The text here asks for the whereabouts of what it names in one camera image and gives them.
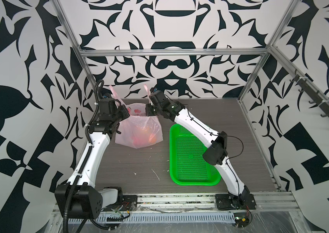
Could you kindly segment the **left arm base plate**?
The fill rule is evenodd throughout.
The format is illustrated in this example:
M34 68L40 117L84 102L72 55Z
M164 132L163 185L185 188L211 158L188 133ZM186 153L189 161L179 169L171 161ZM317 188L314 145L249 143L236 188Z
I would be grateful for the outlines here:
M137 195L123 195L117 203L107 206L103 211L133 211L137 208Z

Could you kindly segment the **green plastic basket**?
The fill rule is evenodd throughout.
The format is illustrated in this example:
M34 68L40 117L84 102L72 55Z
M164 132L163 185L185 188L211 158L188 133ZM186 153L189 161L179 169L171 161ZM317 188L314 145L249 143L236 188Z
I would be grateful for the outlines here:
M217 169L203 159L204 144L179 124L169 131L169 173L181 186L215 186L221 176Z

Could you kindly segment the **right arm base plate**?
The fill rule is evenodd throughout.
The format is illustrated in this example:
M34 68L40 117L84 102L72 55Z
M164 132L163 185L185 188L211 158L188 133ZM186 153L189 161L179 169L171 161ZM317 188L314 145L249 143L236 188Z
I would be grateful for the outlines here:
M216 194L216 207L218 210L255 210L256 201L252 194L247 194L243 198L232 194Z

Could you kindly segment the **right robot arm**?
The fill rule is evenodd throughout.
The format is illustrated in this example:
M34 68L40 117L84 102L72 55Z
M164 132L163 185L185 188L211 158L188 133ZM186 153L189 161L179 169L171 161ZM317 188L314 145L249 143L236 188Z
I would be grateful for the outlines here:
M248 187L242 182L231 165L227 153L227 141L230 137L224 131L213 130L180 103L167 97L162 91L152 88L147 92L150 103L146 105L147 116L163 116L196 136L207 148L203 153L203 159L219 172L228 189L228 195L221 195L219 210L231 209L256 209L254 196Z

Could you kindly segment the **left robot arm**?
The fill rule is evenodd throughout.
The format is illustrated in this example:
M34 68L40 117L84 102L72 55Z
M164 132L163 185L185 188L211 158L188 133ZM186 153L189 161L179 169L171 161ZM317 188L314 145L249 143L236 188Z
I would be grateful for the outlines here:
M124 105L114 98L98 102L97 110L86 126L87 144L75 171L55 190L55 198L65 222L70 219L96 219L106 207L119 207L123 201L120 187L96 190L96 176L105 150L121 121L129 117Z

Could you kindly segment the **pink plastic bag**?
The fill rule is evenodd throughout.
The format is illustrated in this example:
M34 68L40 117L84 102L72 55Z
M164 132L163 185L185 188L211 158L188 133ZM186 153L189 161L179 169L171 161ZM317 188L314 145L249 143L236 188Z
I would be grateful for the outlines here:
M162 127L157 116L146 116L146 104L144 103L132 103L125 104L125 102L118 96L117 92L110 85L110 91L115 99L119 100L126 106L130 117L121 121L118 130L121 134L115 136L115 143L134 149L144 148L147 146L141 146L137 143L137 132L140 128L150 128L156 132L157 143L163 141Z

